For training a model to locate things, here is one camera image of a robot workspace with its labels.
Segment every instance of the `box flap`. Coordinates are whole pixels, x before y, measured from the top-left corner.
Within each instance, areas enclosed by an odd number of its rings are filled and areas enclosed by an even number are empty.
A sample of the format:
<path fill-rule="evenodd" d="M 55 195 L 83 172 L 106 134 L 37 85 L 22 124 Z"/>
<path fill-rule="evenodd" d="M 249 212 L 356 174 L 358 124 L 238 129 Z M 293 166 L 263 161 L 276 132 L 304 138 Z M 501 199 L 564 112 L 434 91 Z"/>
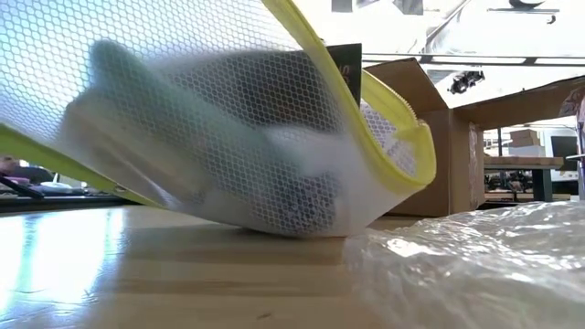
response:
<path fill-rule="evenodd" d="M 416 113 L 447 109 L 447 104 L 415 58 L 378 64 L 366 70 L 402 96 Z"/>
<path fill-rule="evenodd" d="M 455 108 L 456 115 L 484 130 L 558 118 L 563 101 L 585 87 L 585 76 Z"/>

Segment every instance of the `table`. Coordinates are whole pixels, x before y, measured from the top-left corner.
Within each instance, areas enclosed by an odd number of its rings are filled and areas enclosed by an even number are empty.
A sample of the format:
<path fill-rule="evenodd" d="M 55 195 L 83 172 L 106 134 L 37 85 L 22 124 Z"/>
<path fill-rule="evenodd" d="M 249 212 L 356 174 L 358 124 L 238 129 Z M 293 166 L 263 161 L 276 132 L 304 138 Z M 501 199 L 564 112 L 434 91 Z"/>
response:
<path fill-rule="evenodd" d="M 561 157 L 486 156 L 485 170 L 530 170 L 536 201 L 552 201 L 550 170 L 563 166 Z"/>
<path fill-rule="evenodd" d="M 0 328 L 383 328 L 343 242 L 145 206 L 0 217 Z"/>

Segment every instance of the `mesh bag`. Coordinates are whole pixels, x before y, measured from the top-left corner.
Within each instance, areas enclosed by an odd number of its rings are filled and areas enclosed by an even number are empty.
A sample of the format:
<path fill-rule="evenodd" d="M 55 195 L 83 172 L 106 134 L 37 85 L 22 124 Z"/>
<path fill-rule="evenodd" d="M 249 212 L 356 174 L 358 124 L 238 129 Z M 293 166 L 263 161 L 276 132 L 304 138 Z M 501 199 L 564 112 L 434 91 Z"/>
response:
<path fill-rule="evenodd" d="M 360 111 L 291 1 L 0 10 L 0 152 L 288 236 L 349 234 L 434 177 L 428 127 L 366 73 Z"/>

